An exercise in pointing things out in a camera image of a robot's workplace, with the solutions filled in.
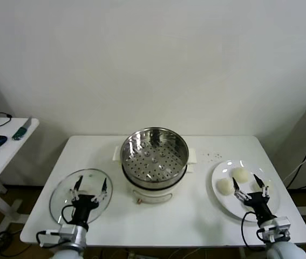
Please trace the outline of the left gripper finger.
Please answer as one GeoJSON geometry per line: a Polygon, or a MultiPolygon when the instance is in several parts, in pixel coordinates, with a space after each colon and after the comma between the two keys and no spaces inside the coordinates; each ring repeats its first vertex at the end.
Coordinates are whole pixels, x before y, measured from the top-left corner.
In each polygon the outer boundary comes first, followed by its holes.
{"type": "Polygon", "coordinates": [[[92,202],[102,202],[107,197],[107,178],[105,178],[101,192],[99,195],[96,195],[92,198],[92,202]]]}
{"type": "Polygon", "coordinates": [[[76,181],[73,189],[71,189],[71,195],[72,199],[78,201],[79,200],[79,187],[81,185],[81,182],[83,180],[83,176],[81,175],[79,179],[76,181]]]}

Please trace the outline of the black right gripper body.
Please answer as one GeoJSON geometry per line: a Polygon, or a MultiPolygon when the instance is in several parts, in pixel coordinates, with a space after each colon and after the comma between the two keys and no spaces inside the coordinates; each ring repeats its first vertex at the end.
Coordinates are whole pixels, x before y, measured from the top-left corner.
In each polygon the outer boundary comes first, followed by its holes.
{"type": "Polygon", "coordinates": [[[270,211],[267,203],[269,198],[263,196],[263,193],[249,193],[250,199],[244,201],[244,205],[254,210],[258,221],[269,221],[276,216],[270,211]]]}

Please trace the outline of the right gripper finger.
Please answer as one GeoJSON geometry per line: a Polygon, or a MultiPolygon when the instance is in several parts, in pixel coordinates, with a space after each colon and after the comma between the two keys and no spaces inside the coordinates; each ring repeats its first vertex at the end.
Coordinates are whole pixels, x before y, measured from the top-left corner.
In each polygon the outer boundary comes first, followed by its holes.
{"type": "Polygon", "coordinates": [[[240,200],[240,201],[248,201],[249,200],[249,195],[246,194],[245,192],[243,192],[240,188],[239,185],[237,183],[237,181],[235,180],[234,177],[232,177],[233,179],[233,186],[234,186],[234,196],[240,200]]]}
{"type": "Polygon", "coordinates": [[[265,183],[256,175],[254,174],[255,181],[262,192],[263,197],[270,197],[269,195],[269,187],[265,185],[265,183]]]}

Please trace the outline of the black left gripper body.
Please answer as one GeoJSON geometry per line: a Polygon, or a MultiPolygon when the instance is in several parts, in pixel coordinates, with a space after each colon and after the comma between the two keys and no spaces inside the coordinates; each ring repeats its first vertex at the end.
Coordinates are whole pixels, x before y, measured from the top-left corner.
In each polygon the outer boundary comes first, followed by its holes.
{"type": "Polygon", "coordinates": [[[99,207],[97,198],[94,195],[80,194],[77,200],[72,200],[72,206],[74,207],[74,213],[70,224],[88,229],[90,212],[99,207]]]}

